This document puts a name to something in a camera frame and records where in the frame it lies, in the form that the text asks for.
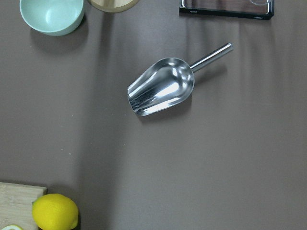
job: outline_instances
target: bowl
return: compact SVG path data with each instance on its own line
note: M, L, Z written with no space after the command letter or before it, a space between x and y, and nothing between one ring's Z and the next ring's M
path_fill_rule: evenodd
M51 36L69 34L84 16L83 0L20 0L19 7L30 27Z

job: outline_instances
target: wooden cutting board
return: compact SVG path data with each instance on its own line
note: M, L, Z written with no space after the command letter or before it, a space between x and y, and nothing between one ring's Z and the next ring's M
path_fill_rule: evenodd
M0 229L15 224L38 230L32 218L32 202L46 194L44 187L0 182Z

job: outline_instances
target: citrus fruit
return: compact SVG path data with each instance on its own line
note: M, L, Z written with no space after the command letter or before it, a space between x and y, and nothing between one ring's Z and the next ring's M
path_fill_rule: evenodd
M1 230L23 230L23 229L17 225L9 225L9 226L4 227Z
M71 230L78 224L78 208L68 197L47 194L32 205L32 216L42 230Z

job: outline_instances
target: cylindrical metal handle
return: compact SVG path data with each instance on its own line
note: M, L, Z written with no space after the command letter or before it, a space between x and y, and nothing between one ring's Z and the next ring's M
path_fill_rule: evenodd
M217 60L218 58L224 56L228 52L233 50L233 46L231 43L227 43L222 47L218 48L217 50L211 52L207 56L203 57L202 59L196 61L194 64L190 65L193 73L200 70L201 68L205 67L206 65L210 64L211 62Z

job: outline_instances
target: stainless steel scoop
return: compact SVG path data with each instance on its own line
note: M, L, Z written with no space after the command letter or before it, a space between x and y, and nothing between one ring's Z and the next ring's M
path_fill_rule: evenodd
M191 66L175 57L156 62L128 87L132 109L146 116L184 101L193 91L194 73L232 49L227 43Z

